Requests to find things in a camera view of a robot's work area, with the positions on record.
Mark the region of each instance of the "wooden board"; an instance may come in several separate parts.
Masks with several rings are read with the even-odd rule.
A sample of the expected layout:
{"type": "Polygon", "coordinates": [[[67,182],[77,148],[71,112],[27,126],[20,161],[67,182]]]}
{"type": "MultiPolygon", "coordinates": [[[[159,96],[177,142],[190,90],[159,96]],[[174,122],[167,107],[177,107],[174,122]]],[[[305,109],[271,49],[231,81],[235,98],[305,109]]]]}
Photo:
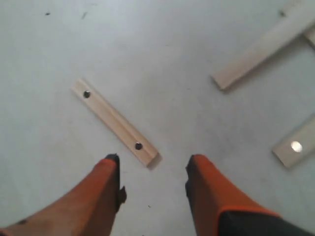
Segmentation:
{"type": "MultiPolygon", "coordinates": [[[[297,8],[303,5],[304,0],[291,0],[283,9],[280,10],[282,16],[289,16],[297,8]]],[[[310,45],[315,48],[315,26],[304,32],[304,37],[308,40],[310,45]]]]}
{"type": "Polygon", "coordinates": [[[272,152],[291,167],[315,150],[315,116],[277,144],[272,152]]]}
{"type": "Polygon", "coordinates": [[[281,20],[255,44],[214,74],[213,79],[221,89],[227,89],[314,23],[315,0],[304,0],[304,3],[292,14],[281,20]]]}
{"type": "Polygon", "coordinates": [[[157,156],[157,149],[137,131],[109,102],[83,80],[78,80],[72,90],[117,135],[129,150],[148,166],[157,156]]]}

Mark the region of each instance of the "white floor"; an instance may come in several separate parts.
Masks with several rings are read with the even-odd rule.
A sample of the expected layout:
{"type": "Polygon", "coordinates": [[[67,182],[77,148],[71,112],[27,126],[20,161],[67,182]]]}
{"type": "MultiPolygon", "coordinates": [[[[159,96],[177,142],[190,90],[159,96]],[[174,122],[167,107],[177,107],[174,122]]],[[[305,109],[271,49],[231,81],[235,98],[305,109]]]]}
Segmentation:
{"type": "Polygon", "coordinates": [[[296,40],[227,94],[210,79],[285,2],[2,0],[0,226],[117,152],[128,198],[112,235],[193,236],[185,166],[203,153],[254,200],[315,232],[315,158],[288,171],[270,151],[315,111],[315,52],[296,40]],[[159,149],[154,170],[70,92],[81,77],[159,149]]]}

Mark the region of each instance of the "light wood plank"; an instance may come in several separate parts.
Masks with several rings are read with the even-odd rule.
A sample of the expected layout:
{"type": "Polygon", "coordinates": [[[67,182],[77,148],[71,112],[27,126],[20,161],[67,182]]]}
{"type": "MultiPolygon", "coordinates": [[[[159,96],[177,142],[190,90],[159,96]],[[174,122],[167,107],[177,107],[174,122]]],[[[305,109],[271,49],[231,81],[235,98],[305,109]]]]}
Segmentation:
{"type": "Polygon", "coordinates": [[[87,83],[78,80],[72,90],[145,166],[148,166],[158,156],[157,149],[87,83]],[[85,91],[90,92],[89,98],[83,96],[85,91]],[[142,145],[140,150],[135,148],[136,143],[142,145]]]}
{"type": "Polygon", "coordinates": [[[314,150],[315,117],[312,117],[304,125],[277,144],[272,152],[289,168],[307,157],[314,150]]]}
{"type": "Polygon", "coordinates": [[[315,24],[315,0],[304,0],[304,3],[292,14],[281,20],[255,44],[214,74],[213,79],[221,89],[227,89],[313,24],[315,24]]]}
{"type": "MultiPolygon", "coordinates": [[[[297,8],[303,5],[304,0],[291,0],[283,9],[280,10],[282,16],[289,16],[292,12],[296,11],[297,8]]],[[[311,27],[304,32],[304,37],[308,40],[309,44],[315,48],[315,26],[311,27]]]]}

